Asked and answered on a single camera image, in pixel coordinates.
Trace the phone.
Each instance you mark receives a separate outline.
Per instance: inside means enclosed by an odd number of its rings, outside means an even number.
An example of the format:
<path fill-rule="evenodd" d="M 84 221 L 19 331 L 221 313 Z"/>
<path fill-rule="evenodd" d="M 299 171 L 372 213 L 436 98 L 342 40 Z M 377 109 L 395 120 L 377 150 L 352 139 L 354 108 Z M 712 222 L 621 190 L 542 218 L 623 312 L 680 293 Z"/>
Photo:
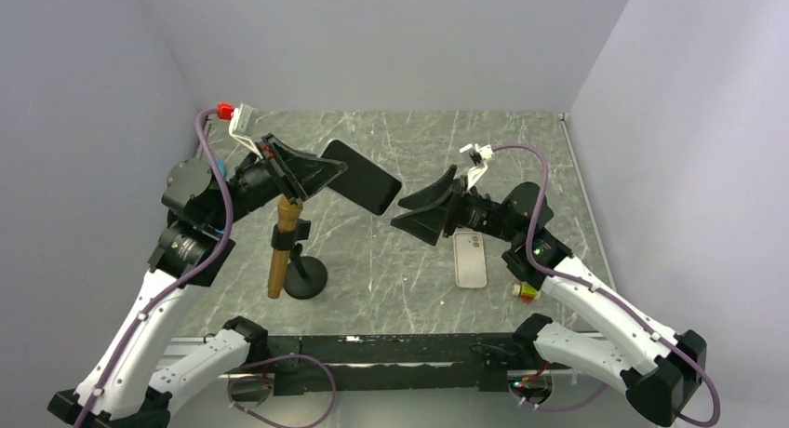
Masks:
<path fill-rule="evenodd" d="M 401 180 L 341 140 L 331 140 L 320 157 L 346 165 L 328 188 L 376 216 L 385 213 L 402 188 Z"/>

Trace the beige phone case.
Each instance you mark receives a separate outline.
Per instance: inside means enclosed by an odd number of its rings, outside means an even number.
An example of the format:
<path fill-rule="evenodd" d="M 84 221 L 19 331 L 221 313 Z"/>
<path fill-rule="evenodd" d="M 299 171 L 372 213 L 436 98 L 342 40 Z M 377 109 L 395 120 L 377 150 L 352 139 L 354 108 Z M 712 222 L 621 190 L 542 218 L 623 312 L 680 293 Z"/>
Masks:
<path fill-rule="evenodd" d="M 456 285 L 468 289 L 484 288 L 488 283 L 488 275 L 482 235 L 457 232 L 452 239 Z"/>

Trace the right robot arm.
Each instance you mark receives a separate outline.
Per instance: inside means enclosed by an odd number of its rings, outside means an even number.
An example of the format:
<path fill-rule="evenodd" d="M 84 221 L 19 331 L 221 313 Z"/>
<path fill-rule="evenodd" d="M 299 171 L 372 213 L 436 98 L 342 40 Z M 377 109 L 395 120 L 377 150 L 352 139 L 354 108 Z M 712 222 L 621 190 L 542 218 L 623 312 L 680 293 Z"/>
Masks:
<path fill-rule="evenodd" d="M 405 213 L 391 224 L 435 245 L 459 228 L 510 243 L 502 258 L 522 284 L 566 304 L 601 335 L 596 340 L 534 314 L 513 334 L 515 360 L 525 368 L 542 361 L 574 368 L 621 392 L 648 421 L 671 426 L 702 384 L 706 340 L 679 333 L 637 310 L 595 276 L 546 228 L 553 212 L 542 207 L 532 250 L 526 250 L 530 213 L 540 187 L 518 184 L 498 203 L 469 187 L 451 166 L 433 184 L 399 200 Z"/>

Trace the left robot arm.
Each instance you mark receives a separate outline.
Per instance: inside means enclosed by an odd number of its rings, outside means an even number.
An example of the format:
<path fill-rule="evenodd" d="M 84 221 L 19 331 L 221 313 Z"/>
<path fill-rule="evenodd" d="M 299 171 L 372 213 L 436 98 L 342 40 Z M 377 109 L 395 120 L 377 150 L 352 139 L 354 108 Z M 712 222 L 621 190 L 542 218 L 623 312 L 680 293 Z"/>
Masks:
<path fill-rule="evenodd" d="M 48 411 L 73 427 L 165 427 L 224 372 L 260 369 L 268 333 L 242 316 L 174 364 L 159 362 L 234 249 L 234 223 L 273 200 L 300 206 L 346 169 L 270 135 L 229 178 L 211 153 L 178 163 L 162 197 L 171 219 L 128 315 L 97 365 L 75 388 L 55 393 Z"/>

